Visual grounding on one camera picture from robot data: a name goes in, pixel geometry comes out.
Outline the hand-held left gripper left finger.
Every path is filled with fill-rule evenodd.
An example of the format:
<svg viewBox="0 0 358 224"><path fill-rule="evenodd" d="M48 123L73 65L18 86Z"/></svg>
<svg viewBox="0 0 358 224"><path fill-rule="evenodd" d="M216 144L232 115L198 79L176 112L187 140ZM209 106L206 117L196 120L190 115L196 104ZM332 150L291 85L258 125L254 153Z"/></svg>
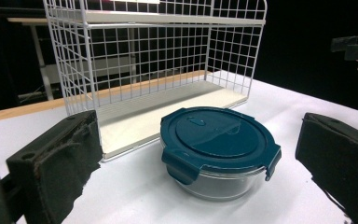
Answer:
<svg viewBox="0 0 358 224"><path fill-rule="evenodd" d="M14 183L24 190L29 224L61 224L74 207L103 151L96 112L61 120L7 159Z"/></svg>

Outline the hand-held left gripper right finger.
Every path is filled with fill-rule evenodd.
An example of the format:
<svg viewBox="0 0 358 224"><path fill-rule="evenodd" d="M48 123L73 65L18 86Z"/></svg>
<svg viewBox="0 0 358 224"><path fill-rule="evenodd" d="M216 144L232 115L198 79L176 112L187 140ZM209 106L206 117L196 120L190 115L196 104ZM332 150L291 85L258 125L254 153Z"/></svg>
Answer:
<svg viewBox="0 0 358 224"><path fill-rule="evenodd" d="M296 159L327 198L358 224L358 130L340 120L307 113Z"/></svg>

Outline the glass container with teal lid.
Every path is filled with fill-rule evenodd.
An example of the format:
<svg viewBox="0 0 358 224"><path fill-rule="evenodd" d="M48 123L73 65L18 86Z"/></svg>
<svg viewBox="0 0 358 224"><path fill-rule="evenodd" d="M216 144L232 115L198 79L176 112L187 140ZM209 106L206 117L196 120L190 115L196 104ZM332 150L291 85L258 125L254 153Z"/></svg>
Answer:
<svg viewBox="0 0 358 224"><path fill-rule="evenodd" d="M282 157L267 128L228 108L176 110L161 119L160 138L168 174L211 201L235 200L258 180L270 180Z"/></svg>

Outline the white wire shelf rack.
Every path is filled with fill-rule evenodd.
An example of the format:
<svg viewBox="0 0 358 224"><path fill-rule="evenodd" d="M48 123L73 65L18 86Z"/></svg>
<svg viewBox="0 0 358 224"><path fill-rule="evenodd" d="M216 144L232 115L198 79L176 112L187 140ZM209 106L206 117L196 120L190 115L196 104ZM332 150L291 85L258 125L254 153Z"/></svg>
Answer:
<svg viewBox="0 0 358 224"><path fill-rule="evenodd" d="M106 160L179 108L249 98L267 0L43 2L66 111L96 111Z"/></svg>

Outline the white metal stand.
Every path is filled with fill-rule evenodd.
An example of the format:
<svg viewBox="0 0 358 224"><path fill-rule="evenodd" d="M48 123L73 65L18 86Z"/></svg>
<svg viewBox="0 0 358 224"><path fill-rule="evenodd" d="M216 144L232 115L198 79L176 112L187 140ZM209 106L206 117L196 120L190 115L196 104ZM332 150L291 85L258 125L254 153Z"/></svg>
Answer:
<svg viewBox="0 0 358 224"><path fill-rule="evenodd" d="M52 101L54 99L54 96L51 85L60 82L59 73L55 64L45 63L45 59L40 46L40 38L36 30L37 26L47 26L48 21L44 18L8 18L7 20L9 22L19 23L23 26L27 26L30 28L32 39L34 41L36 57L38 60L39 71L45 88L45 93L48 100Z"/></svg>

